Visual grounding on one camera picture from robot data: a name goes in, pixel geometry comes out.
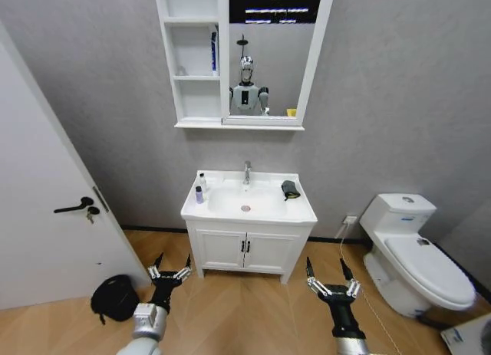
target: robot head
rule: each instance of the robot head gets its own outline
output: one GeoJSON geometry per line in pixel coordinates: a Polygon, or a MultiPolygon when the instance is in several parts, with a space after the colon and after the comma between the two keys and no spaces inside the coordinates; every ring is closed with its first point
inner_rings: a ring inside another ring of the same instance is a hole
{"type": "Polygon", "coordinates": [[[254,71],[254,61],[250,56],[244,56],[240,60],[240,81],[241,84],[249,84],[254,71]]]}

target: toilet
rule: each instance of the toilet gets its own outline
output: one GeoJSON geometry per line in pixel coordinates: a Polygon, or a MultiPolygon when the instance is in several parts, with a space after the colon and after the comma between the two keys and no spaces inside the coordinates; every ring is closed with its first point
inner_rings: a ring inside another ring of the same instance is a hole
{"type": "Polygon", "coordinates": [[[385,301],[399,314],[417,317],[431,306],[463,311],[476,292],[442,251],[418,234],[437,208],[415,194],[379,194],[361,216],[374,243],[364,264],[385,301]]]}

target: white door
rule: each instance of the white door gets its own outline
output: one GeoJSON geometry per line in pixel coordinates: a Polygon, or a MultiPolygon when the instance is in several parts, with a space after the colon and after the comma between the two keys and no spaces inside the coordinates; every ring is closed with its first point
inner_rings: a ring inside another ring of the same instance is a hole
{"type": "Polygon", "coordinates": [[[196,230],[203,268],[242,269],[245,232],[196,230]]]}
{"type": "Polygon", "coordinates": [[[247,233],[244,269],[264,273],[285,273],[285,263],[298,236],[247,233]]]}
{"type": "Polygon", "coordinates": [[[148,277],[0,23],[0,309],[91,295],[106,278],[148,277]],[[94,200],[87,209],[55,209],[94,200]]]}

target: mirror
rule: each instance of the mirror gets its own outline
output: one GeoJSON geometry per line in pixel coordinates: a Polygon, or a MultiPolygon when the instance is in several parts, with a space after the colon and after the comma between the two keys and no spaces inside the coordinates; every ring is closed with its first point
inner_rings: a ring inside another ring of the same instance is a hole
{"type": "Polygon", "coordinates": [[[229,0],[229,115],[294,117],[321,0],[229,0]]]}

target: electrical outlet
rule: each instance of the electrical outlet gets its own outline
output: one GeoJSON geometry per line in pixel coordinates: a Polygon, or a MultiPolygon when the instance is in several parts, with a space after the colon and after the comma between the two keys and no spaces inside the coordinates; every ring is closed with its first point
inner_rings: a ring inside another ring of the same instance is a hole
{"type": "Polygon", "coordinates": [[[357,215],[347,215],[343,219],[343,225],[353,225],[358,219],[357,215]]]}

